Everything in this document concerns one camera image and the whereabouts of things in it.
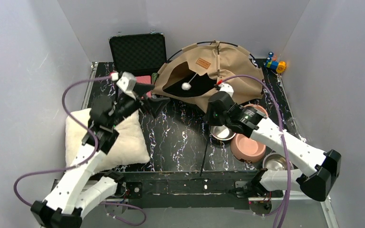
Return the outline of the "tan fabric pet tent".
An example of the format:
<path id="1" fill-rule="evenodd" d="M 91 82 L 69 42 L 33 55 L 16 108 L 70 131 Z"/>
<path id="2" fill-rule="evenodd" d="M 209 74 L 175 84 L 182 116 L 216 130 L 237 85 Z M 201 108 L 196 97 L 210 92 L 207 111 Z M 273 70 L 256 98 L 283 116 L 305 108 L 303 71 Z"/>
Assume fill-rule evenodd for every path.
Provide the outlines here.
<path id="1" fill-rule="evenodd" d="M 220 80 L 227 80 L 234 89 L 234 102 L 242 104 L 260 99 L 263 97 L 260 81 L 264 75 L 254 59 L 245 48 L 226 44 L 180 52 L 159 69 L 152 93 L 196 105 L 205 112 L 208 99 L 217 92 L 214 85 Z M 182 83 L 188 82 L 196 73 L 198 75 L 191 81 L 191 89 L 182 90 Z"/>

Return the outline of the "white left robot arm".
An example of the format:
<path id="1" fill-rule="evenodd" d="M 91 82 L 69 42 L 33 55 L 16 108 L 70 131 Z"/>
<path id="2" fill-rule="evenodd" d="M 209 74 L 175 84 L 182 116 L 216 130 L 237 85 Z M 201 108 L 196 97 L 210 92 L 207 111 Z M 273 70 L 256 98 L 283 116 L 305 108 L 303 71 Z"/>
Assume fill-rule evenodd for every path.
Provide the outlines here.
<path id="1" fill-rule="evenodd" d="M 87 133 L 71 167 L 55 188 L 30 208 L 41 226 L 78 228 L 95 206 L 116 193 L 123 177 L 114 171 L 107 172 L 89 189 L 83 190 L 83 187 L 115 144 L 119 136 L 115 129 L 118 124 L 138 110 L 156 117 L 170 102 L 168 97 L 148 97 L 147 92 L 153 88 L 153 85 L 137 83 L 132 89 L 126 89 L 118 102 L 105 95 L 92 101 Z"/>

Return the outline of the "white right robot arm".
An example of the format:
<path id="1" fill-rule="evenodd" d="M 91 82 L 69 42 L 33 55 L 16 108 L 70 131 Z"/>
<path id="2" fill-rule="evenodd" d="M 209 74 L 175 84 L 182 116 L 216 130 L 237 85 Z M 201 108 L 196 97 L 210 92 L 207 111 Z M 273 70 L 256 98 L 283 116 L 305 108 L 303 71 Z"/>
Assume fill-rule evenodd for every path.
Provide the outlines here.
<path id="1" fill-rule="evenodd" d="M 219 91 L 209 98 L 206 120 L 210 125 L 224 125 L 266 145 L 296 166 L 290 172 L 261 169 L 248 184 L 248 189 L 254 193 L 295 190 L 313 200 L 325 201 L 339 177 L 342 160 L 339 152 L 326 152 L 308 145 L 280 130 L 263 112 L 238 105 L 227 92 Z"/>

